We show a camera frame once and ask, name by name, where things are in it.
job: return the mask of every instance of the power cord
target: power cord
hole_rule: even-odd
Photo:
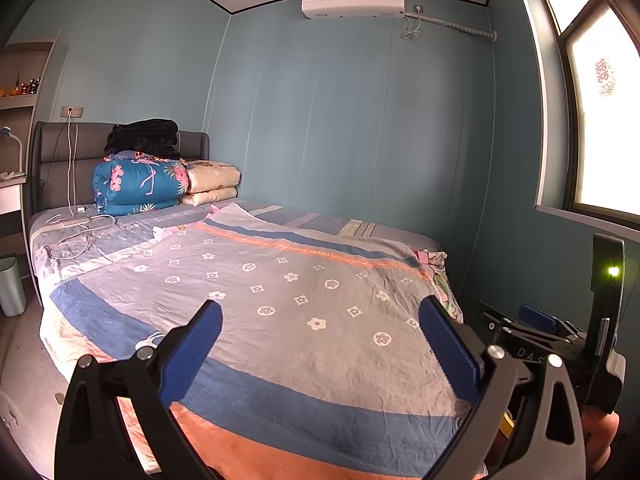
[[[631,301],[631,296],[633,295],[634,290],[636,290],[636,283],[638,282],[638,278],[640,278],[640,262],[638,263],[638,270],[636,271],[636,278],[634,279],[634,284],[631,286],[631,290],[629,291],[629,295],[626,298],[626,303],[625,303],[624,308],[622,309],[622,313],[620,314],[620,322],[618,324],[622,323],[622,319],[623,319],[623,317],[625,317],[626,310],[627,310],[627,308],[629,306],[629,302]]]
[[[69,110],[68,118],[69,119],[71,118],[71,110]],[[69,206],[69,213],[71,214],[71,217],[74,218],[76,214],[71,209],[71,198],[69,197],[69,195],[70,195],[70,186],[71,186],[71,183],[70,183],[71,163],[73,161],[74,205],[76,205],[76,151],[78,149],[78,125],[77,124],[76,124],[76,142],[74,145],[73,157],[71,154],[71,122],[70,121],[66,124],[66,139],[68,140],[68,145],[69,145],[69,165],[66,168],[66,204]]]
[[[50,218],[49,220],[47,220],[47,222],[53,220],[55,218],[55,216],[53,216],[52,218]],[[87,216],[87,221],[85,223],[89,223],[91,220],[95,220],[97,218],[110,218],[111,220],[113,220],[113,223],[111,224],[107,224],[107,225],[103,225],[100,227],[94,227],[94,228],[89,228],[86,225],[83,224],[74,224],[72,226],[69,227],[79,227],[83,230],[81,230],[79,233],[76,233],[74,235],[68,236],[66,238],[62,238],[62,240],[58,241],[53,247],[45,245],[44,246],[44,250],[47,251],[47,256],[49,258],[51,258],[52,260],[75,260],[78,256],[82,256],[85,252],[87,252],[87,250],[89,249],[89,243],[91,241],[91,233],[94,233],[96,231],[99,231],[100,229],[106,229],[107,227],[111,227],[113,225],[116,225],[116,219],[115,217],[113,217],[112,215],[96,215],[96,216]],[[69,218],[59,218],[58,220],[55,220],[53,222],[51,222],[51,224],[55,224],[57,222],[62,222],[64,220],[69,220]],[[86,234],[86,242],[84,244],[84,248],[82,248],[82,251],[80,251],[78,254],[74,254],[73,256],[56,256],[55,254],[52,254],[51,251],[53,250],[53,248],[57,247],[58,245],[64,243],[64,242],[68,242],[69,240],[72,240],[73,238],[76,238],[80,235],[84,235]]]
[[[406,40],[408,40],[409,38],[417,38],[420,31],[420,19],[418,19],[418,26],[414,30],[412,30],[411,20],[408,16],[405,16],[404,18],[406,19],[406,30],[402,33],[402,37]]]
[[[66,116],[66,120],[64,123],[62,123],[62,127],[60,128],[60,131],[58,132],[58,136],[56,137],[56,143],[53,145],[53,152],[51,154],[51,158],[53,159],[53,157],[56,156],[56,151],[58,150],[58,142],[60,141],[60,135],[62,135],[62,131],[65,129],[65,126],[67,125],[67,123],[71,120],[71,111],[69,111],[68,115]],[[47,182],[49,182],[49,177],[51,176],[51,167],[53,166],[53,164],[49,164],[49,168],[47,169],[47,177],[45,179],[42,179],[40,177],[38,177],[38,180],[42,181],[42,186],[40,187],[40,192],[44,191],[44,187],[47,185]]]

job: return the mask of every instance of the window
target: window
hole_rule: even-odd
[[[640,230],[640,56],[605,0],[546,0],[570,109],[566,208]]]

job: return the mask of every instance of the floor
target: floor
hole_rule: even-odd
[[[44,349],[42,307],[31,278],[22,280],[23,314],[0,312],[0,416],[36,470],[53,478],[53,455],[66,380]]]

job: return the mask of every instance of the drawer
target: drawer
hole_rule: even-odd
[[[11,211],[20,211],[20,186],[0,187],[0,215]]]

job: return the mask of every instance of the bed headboard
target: bed headboard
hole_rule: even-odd
[[[37,122],[31,137],[28,155],[31,214],[66,205],[66,173],[69,167],[69,146],[66,123]],[[78,128],[78,145],[76,141]],[[76,123],[71,128],[71,152],[76,174],[76,203],[94,202],[91,179],[96,164],[102,162],[111,123]],[[209,137],[202,132],[178,132],[176,149],[186,160],[209,160]],[[73,203],[73,167],[71,201]]]

